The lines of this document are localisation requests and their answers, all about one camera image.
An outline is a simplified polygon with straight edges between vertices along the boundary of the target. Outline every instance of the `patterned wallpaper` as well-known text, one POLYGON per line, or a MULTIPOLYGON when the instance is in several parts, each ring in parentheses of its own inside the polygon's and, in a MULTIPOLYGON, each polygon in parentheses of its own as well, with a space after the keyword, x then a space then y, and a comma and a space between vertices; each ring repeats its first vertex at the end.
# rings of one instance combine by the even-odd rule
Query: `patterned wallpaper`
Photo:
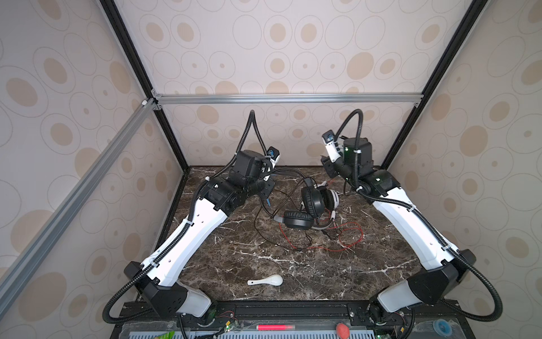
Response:
MULTIPOLYGON (((542 1, 499 0, 439 85, 391 166, 418 208, 504 302, 477 338, 542 337, 542 1)), ((449 297, 488 314, 473 276, 449 297)))
MULTIPOLYGON (((92 0, 3 2, 0 276, 142 98, 92 0)), ((0 338, 109 338, 101 308, 125 283, 126 262, 152 251, 179 177, 149 116, 0 322, 0 338)))
MULTIPOLYGON (((413 103, 214 104, 165 105, 164 111, 190 165, 225 165, 235 153, 250 110, 256 113, 266 147, 281 152, 279 165, 321 165, 320 155, 327 155, 322 134, 337 132, 348 114, 361 108, 362 137, 372 142, 373 159, 380 165, 412 107, 413 103)), ((355 135, 357 121, 350 120, 344 135, 355 135)), ((244 148, 262 152, 253 130, 244 148)))
POLYGON ((4 316, 0 338, 109 338, 104 305, 128 282, 128 262, 152 253, 180 175, 150 113, 4 316))
MULTIPOLYGON (((469 3, 117 1, 151 82, 165 94, 419 92, 469 3)), ((282 164, 315 165, 323 150, 317 145, 319 134, 338 128, 344 109, 369 106, 373 115, 366 136, 375 142, 379 164, 412 104, 255 108, 267 142, 288 145, 287 150, 282 147, 282 164)), ((248 109, 247 105, 168 108, 169 116, 177 118, 170 122, 190 165, 225 163, 248 109)))
POLYGON ((140 105, 92 0, 0 11, 0 276, 140 105))
POLYGON ((117 0, 159 93, 420 91, 470 0, 117 0))

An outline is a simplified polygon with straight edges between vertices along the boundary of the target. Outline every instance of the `white ceramic spoon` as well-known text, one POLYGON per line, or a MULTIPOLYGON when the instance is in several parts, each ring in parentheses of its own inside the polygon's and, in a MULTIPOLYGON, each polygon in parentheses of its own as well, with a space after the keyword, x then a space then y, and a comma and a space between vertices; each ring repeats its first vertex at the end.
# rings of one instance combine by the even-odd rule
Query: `white ceramic spoon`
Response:
POLYGON ((259 284, 269 284, 273 286, 280 286, 282 285, 282 277, 278 274, 274 274, 272 276, 269 276, 267 278, 263 278, 260 280, 247 281, 247 285, 259 285, 259 284))

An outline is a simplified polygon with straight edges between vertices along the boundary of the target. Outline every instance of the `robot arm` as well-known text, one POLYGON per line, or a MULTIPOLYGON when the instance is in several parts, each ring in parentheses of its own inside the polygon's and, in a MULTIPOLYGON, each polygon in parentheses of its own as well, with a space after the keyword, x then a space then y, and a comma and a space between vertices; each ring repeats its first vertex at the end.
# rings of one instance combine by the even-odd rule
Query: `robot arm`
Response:
MULTIPOLYGON (((448 243, 447 247, 441 245, 433 231, 412 212, 415 206, 397 180, 386 170, 373 169, 372 146, 367 139, 362 138, 359 141, 359 151, 353 150, 354 138, 345 139, 342 146, 338 145, 331 130, 324 133, 322 139, 329 154, 328 157, 322 156, 322 164, 331 178, 341 175, 352 184, 353 157, 360 153, 360 187, 354 189, 361 190, 366 197, 370 193, 372 197, 380 198, 380 201, 367 201, 390 220, 412 247, 423 266, 419 273, 386 287, 371 298, 368 311, 373 321, 383 323, 389 314, 406 306, 436 304, 459 284, 467 272, 467 267, 448 251, 449 248, 458 251, 457 246, 436 231, 448 243), (403 202, 411 208, 384 202, 386 199, 403 202)), ((469 250, 460 253, 469 264, 476 261, 469 250)))
POLYGON ((202 291, 181 284, 179 275, 207 236, 248 197, 259 195, 265 199, 269 196, 275 186, 271 171, 279 158, 280 153, 274 147, 269 148, 266 156, 250 150, 240 151, 227 178, 207 178, 196 201, 191 224, 188 217, 185 218, 181 226, 141 264, 131 262, 125 268, 125 275, 133 279, 148 270, 150 265, 154 266, 135 283, 135 287, 160 317, 186 313, 200 318, 201 323, 212 321, 214 308, 211 299, 202 291), (190 227, 185 230, 182 225, 187 223, 190 227), (175 244, 181 232, 185 233, 175 244), (156 263, 155 259, 168 247, 171 247, 169 251, 156 263))

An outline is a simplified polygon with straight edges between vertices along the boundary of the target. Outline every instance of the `headphones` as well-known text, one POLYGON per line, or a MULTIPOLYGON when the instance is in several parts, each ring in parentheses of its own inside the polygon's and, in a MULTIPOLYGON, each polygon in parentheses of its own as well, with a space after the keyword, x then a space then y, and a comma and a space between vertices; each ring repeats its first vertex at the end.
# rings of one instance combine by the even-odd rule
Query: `headphones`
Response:
POLYGON ((284 212, 284 218, 281 221, 289 228, 310 229, 314 225, 314 220, 319 218, 325 209, 331 213, 330 222, 324 228, 331 224, 335 219, 335 209, 339 206, 339 195, 336 191, 326 188, 326 183, 322 183, 317 187, 307 184, 307 187, 301 189, 301 198, 303 203, 301 208, 305 212, 298 210, 287 210, 284 212))

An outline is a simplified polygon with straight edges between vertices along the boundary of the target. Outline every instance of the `red sponge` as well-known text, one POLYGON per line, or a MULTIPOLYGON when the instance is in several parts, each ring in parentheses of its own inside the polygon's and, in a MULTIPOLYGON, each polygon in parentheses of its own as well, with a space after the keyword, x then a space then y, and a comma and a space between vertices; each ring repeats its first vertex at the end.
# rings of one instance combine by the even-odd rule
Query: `red sponge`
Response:
POLYGON ((340 339, 347 339, 350 336, 350 329, 343 323, 337 324, 336 330, 340 339))

